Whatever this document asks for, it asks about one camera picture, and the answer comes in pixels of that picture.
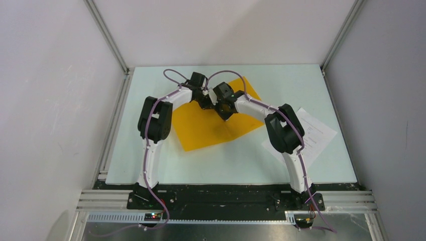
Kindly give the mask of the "orange file folder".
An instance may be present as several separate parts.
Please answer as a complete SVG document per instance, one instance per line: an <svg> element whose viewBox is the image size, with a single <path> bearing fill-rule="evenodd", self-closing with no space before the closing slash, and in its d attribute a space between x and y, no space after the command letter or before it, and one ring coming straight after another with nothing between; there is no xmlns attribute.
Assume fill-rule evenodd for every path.
<svg viewBox="0 0 426 241"><path fill-rule="evenodd" d="M215 110L203 110L194 100L173 111L172 126L188 152L233 141L264 126L264 122L242 113L223 120Z"/></svg>

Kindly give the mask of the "white paper sheet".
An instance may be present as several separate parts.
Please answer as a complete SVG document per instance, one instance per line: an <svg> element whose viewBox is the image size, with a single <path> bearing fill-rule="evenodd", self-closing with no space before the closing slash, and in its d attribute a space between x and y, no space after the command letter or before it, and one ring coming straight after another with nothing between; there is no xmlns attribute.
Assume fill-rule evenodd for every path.
<svg viewBox="0 0 426 241"><path fill-rule="evenodd" d="M329 155L326 152L337 135L337 131L321 122L302 107L297 110L296 115L305 130L303 137L305 148L302 151L305 166L309 168L317 165L318 162L334 164L334 155Z"/></svg>

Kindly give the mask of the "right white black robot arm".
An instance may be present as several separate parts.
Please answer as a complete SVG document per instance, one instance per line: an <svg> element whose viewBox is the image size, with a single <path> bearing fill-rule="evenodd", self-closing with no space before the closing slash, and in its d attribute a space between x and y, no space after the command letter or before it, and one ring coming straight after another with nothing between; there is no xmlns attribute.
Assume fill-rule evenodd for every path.
<svg viewBox="0 0 426 241"><path fill-rule="evenodd" d="M267 105L244 91L233 91L224 82L208 94L222 119L241 113L265 123L269 142L281 154L289 173L293 206L300 210L313 206L316 211L324 211L323 200L307 175L301 153L305 147L304 129L293 108L288 104Z"/></svg>

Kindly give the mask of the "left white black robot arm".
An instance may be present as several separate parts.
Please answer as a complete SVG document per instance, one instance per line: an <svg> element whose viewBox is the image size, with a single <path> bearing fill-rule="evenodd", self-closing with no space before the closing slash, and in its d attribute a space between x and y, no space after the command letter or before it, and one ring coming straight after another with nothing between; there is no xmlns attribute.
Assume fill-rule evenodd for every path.
<svg viewBox="0 0 426 241"><path fill-rule="evenodd" d="M145 99L138 121L138 131L144 143L144 159L137 183L143 191L139 202L152 209L158 204L158 194L153 188L158 184L159 152L164 140L169 136L173 111L184 104L195 101L201 109L214 109L207 87L207 77L193 72L184 83L178 83L177 89L164 97Z"/></svg>

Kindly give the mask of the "left controller board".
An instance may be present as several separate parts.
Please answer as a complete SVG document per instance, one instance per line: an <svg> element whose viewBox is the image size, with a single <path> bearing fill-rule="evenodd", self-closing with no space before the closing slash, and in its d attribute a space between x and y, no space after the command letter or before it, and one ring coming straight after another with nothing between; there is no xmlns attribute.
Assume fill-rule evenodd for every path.
<svg viewBox="0 0 426 241"><path fill-rule="evenodd" d="M162 213L148 212L144 215L144 221L160 221L162 219Z"/></svg>

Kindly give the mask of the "controller board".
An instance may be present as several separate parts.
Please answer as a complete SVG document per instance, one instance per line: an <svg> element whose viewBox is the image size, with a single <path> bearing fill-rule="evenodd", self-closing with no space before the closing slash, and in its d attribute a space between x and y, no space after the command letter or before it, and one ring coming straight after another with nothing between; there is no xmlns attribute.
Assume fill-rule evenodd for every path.
<svg viewBox="0 0 426 241"><path fill-rule="evenodd" d="M162 213L148 212L144 215L144 221L160 221L162 219Z"/></svg>
<svg viewBox="0 0 426 241"><path fill-rule="evenodd" d="M311 229L313 225L312 218L296 218L295 219L295 227L297 229Z"/></svg>

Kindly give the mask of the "right controller board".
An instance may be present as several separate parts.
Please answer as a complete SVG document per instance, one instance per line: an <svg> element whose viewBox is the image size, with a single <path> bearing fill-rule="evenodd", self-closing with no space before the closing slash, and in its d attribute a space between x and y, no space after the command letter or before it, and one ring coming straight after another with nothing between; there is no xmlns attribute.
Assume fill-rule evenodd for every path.
<svg viewBox="0 0 426 241"><path fill-rule="evenodd" d="M313 225L312 218L296 218L295 219L295 227L297 229L311 229Z"/></svg>

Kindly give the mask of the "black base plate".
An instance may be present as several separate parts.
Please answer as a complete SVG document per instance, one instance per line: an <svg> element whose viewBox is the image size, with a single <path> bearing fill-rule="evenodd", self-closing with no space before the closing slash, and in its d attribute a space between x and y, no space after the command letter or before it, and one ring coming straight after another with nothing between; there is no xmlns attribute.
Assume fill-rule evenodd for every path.
<svg viewBox="0 0 426 241"><path fill-rule="evenodd" d="M361 187L356 183L315 184L325 206L350 200ZM137 211L138 221L148 212L162 213L170 222L259 222L290 221L291 213L314 216L314 207L299 208L287 184L273 185L159 185L148 200L146 189L134 185L116 187L100 183L82 193L79 205L100 210Z"/></svg>

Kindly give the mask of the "left aluminium corner post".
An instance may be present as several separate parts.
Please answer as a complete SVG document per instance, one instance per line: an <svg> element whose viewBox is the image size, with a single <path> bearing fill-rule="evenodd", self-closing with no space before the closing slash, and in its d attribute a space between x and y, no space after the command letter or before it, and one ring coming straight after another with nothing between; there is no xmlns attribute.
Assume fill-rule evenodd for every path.
<svg viewBox="0 0 426 241"><path fill-rule="evenodd" d="M118 45L116 44L100 10L98 9L95 1L93 0L83 0L85 3L90 15L92 16L95 24L97 25L101 35L103 36L106 44L108 45L112 55L116 59L122 72L127 75L129 73L129 67L126 64Z"/></svg>

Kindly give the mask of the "aluminium corner post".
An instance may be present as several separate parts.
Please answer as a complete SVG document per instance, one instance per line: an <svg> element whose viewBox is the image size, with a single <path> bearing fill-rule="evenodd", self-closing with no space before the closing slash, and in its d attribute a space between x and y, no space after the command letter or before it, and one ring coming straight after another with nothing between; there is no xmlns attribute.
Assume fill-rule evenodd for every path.
<svg viewBox="0 0 426 241"><path fill-rule="evenodd" d="M333 57L337 53L340 46L343 44L346 36L348 35L352 25L356 21L358 15L360 14L360 11L362 10L365 0L356 0L354 1L352 7L350 8L340 30L338 31L338 34L336 35L330 49L328 50L322 64L321 64L321 70L323 75L325 75L329 64L331 63Z"/></svg>
<svg viewBox="0 0 426 241"><path fill-rule="evenodd" d="M112 55L116 59L122 72L127 75L129 73L129 67L126 64L118 45L116 44L100 10L98 9L95 1L93 0L83 0L85 3L90 15L92 16L95 24L97 25L101 35L103 36L106 44L108 45Z"/></svg>

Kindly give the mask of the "aluminium frame rail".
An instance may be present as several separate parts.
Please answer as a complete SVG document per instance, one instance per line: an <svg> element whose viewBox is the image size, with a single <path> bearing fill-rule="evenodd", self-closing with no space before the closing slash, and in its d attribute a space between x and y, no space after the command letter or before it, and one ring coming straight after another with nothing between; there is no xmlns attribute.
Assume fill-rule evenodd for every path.
<svg viewBox="0 0 426 241"><path fill-rule="evenodd" d="M81 193L68 240L388 240L371 191L320 186L320 213L285 185L161 185Z"/></svg>

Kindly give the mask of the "right aluminium corner post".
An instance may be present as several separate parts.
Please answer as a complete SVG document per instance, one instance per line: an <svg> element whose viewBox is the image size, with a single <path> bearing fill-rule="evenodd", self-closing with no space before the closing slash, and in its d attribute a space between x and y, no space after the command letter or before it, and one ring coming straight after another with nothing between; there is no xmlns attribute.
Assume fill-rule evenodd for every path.
<svg viewBox="0 0 426 241"><path fill-rule="evenodd" d="M333 57L337 53L340 46L343 44L346 36L348 35L352 25L356 21L358 15L360 14L360 11L362 10L365 0L356 0L354 1L352 7L350 8L340 30L338 31L338 34L336 35L330 49L328 50L322 64L321 64L321 70L323 75L325 75L329 64L331 63Z"/></svg>

